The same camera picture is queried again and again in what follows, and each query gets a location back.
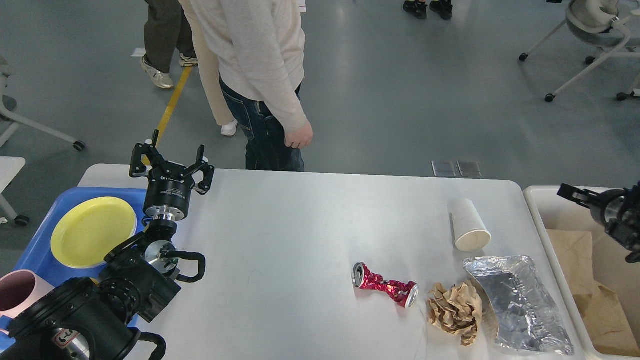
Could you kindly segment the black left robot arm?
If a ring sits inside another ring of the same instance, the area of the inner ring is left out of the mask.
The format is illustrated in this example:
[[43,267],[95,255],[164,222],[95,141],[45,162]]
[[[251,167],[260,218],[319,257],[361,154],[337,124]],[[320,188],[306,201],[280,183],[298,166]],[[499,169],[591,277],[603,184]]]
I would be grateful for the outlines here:
[[142,210],[143,231],[114,246],[103,258],[97,279],[74,277],[55,288],[34,272],[17,270],[1,280],[12,321],[6,333],[14,344],[3,360],[123,360],[139,342],[154,344],[151,360],[165,357],[167,344],[157,333],[130,326],[135,316],[152,322],[181,291],[206,272],[205,255],[180,251],[172,243],[178,221],[188,216],[192,191],[210,191],[215,167],[199,146],[194,164],[167,161],[159,153],[159,131],[135,145],[129,175],[148,180]]

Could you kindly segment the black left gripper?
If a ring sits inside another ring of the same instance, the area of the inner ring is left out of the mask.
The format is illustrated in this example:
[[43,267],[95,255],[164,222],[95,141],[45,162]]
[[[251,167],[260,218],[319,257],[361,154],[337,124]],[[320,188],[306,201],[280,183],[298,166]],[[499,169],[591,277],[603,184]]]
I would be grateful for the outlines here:
[[167,177],[167,161],[157,150],[160,130],[155,129],[151,139],[137,143],[132,151],[129,175],[148,178],[142,211],[148,217],[170,214],[173,221],[181,221],[189,214],[192,191],[204,196],[213,184],[215,167],[205,157],[205,146],[196,151],[194,164],[178,173],[178,179]]

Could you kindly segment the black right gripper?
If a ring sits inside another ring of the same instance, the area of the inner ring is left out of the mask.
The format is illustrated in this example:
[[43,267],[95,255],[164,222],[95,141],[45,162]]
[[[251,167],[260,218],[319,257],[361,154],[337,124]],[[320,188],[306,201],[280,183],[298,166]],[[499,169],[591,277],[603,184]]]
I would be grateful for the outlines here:
[[617,219],[622,208],[625,192],[623,190],[607,190],[596,193],[585,188],[578,188],[562,183],[557,195],[581,207],[589,208],[592,218],[601,226],[606,227],[612,219]]

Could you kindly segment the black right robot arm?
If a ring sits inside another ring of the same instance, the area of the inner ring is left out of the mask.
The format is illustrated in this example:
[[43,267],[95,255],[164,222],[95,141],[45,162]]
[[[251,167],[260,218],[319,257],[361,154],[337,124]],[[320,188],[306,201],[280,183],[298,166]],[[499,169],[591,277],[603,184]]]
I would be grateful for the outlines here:
[[558,196],[590,210],[605,234],[629,251],[628,264],[640,260],[640,185],[597,193],[562,183]]

